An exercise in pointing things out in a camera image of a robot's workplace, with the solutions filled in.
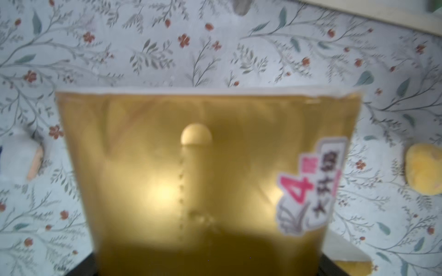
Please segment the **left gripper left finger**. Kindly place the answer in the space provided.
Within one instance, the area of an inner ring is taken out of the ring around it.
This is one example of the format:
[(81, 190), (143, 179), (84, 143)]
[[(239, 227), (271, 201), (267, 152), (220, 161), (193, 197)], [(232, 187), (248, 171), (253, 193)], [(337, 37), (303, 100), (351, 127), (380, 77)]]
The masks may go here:
[(91, 253), (80, 264), (69, 271), (66, 276), (98, 276), (99, 271), (95, 261), (95, 255)]

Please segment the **gold tissue pack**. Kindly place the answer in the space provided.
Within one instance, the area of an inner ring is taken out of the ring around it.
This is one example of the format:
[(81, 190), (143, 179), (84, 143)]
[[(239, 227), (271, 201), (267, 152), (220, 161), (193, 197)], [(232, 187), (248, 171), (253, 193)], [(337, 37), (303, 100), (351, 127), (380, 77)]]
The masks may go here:
[(314, 276), (361, 92), (56, 92), (100, 276)]
[(332, 230), (326, 233), (323, 253), (349, 276), (370, 276), (372, 273), (369, 255)]

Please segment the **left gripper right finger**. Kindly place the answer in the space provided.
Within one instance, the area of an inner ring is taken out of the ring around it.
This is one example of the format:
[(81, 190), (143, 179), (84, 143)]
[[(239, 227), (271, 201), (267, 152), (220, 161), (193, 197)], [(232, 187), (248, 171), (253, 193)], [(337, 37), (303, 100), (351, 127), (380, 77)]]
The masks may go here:
[(349, 276), (343, 269), (330, 260), (326, 255), (322, 255), (319, 262), (317, 276)]

